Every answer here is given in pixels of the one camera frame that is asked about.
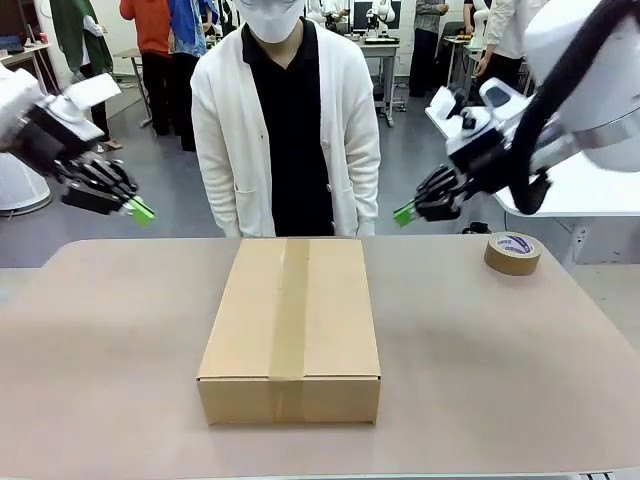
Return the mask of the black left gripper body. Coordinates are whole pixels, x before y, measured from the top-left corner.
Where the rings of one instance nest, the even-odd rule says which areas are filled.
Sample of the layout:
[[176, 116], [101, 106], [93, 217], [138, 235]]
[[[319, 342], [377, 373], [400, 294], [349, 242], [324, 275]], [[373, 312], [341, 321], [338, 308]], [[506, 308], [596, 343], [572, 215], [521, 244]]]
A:
[[72, 176], [93, 146], [94, 125], [86, 118], [64, 120], [33, 106], [13, 138], [12, 154], [40, 175]]

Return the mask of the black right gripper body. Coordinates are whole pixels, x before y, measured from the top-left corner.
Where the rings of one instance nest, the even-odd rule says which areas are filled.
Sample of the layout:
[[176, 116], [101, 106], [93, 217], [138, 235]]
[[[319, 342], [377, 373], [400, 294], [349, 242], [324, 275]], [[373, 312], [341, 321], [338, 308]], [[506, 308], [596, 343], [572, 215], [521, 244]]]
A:
[[454, 193], [496, 193], [512, 183], [510, 147], [496, 128], [448, 139], [447, 155], [457, 171]]

